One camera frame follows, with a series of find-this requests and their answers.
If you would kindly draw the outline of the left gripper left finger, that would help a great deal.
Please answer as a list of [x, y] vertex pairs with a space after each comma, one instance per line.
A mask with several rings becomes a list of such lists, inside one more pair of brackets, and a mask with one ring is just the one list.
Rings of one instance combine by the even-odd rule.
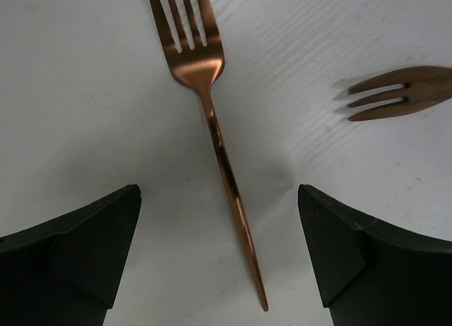
[[141, 209], [127, 185], [1, 237], [2, 325], [102, 325], [115, 302]]

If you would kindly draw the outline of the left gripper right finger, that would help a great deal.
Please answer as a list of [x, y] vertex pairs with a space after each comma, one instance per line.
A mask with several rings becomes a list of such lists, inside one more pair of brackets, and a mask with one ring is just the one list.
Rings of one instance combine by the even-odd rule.
[[450, 325], [451, 242], [353, 209], [311, 185], [299, 216], [334, 325]]

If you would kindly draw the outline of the dark copper fork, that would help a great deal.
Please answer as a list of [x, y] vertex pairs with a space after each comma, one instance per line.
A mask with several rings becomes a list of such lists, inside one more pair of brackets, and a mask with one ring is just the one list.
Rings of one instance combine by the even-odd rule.
[[348, 118], [351, 122], [371, 121], [414, 114], [451, 98], [451, 68], [413, 66], [363, 80], [348, 89], [350, 95], [382, 87], [400, 88], [376, 93], [348, 104], [349, 108], [375, 104]]

